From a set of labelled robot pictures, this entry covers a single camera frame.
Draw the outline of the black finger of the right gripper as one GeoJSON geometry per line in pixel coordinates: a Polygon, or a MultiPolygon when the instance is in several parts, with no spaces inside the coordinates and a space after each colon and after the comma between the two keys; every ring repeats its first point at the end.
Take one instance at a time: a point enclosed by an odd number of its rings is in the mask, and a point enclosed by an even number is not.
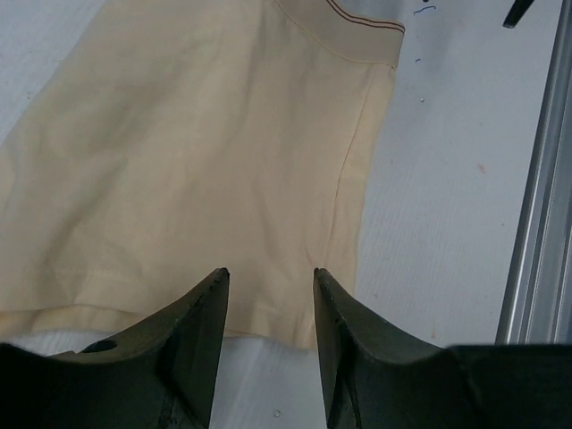
{"type": "Polygon", "coordinates": [[[532,4],[533,0],[515,0],[504,19],[503,27],[514,29],[532,4]]]}

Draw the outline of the beige underwear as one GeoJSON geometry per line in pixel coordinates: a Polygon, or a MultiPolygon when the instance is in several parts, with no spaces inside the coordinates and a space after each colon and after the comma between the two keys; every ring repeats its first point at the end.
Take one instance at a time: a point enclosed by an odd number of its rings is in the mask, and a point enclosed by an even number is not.
{"type": "Polygon", "coordinates": [[[228,334],[312,349],[404,34],[335,1],[105,3],[1,146],[1,334],[117,332],[225,267],[228,334]]]}

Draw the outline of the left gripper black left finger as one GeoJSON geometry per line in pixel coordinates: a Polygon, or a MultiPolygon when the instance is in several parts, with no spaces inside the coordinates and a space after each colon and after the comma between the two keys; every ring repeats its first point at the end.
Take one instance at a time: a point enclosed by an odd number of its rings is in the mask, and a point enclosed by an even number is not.
{"type": "Polygon", "coordinates": [[[80,352],[1,345],[3,428],[207,428],[227,314],[219,268],[167,307],[80,352]]]}

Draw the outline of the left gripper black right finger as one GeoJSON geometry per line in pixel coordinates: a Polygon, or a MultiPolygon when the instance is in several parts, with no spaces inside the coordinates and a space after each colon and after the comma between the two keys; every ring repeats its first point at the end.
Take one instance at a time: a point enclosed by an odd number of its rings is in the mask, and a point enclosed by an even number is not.
{"type": "Polygon", "coordinates": [[[568,345],[445,349],[401,330],[314,272],[315,328],[331,428],[568,428],[568,345]]]}

